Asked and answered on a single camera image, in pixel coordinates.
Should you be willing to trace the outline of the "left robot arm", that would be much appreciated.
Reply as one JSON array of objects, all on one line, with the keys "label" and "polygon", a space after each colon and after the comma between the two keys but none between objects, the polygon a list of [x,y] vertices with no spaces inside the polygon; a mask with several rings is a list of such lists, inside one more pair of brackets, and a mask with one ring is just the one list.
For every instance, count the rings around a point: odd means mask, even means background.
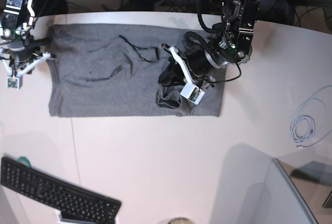
[{"label": "left robot arm", "polygon": [[214,79],[212,73],[229,64],[239,67],[250,59],[260,0],[217,0],[217,3],[221,21],[207,27],[202,16],[203,0],[197,0],[199,24],[211,37],[206,39],[196,32],[186,32],[184,42],[191,50],[175,49],[179,61],[170,60],[159,76],[161,86],[183,86],[190,81],[198,87],[226,83],[225,79]]}]

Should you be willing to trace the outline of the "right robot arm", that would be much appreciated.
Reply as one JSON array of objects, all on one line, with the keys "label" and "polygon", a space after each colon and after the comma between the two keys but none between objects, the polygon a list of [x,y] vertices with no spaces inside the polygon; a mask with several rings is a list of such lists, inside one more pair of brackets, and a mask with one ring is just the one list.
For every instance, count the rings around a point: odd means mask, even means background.
[{"label": "right robot arm", "polygon": [[1,19],[1,62],[10,83],[18,82],[29,74],[38,64],[54,60],[56,56],[42,46],[49,43],[48,38],[35,40],[31,34],[43,7],[37,7],[37,0],[5,0]]}]

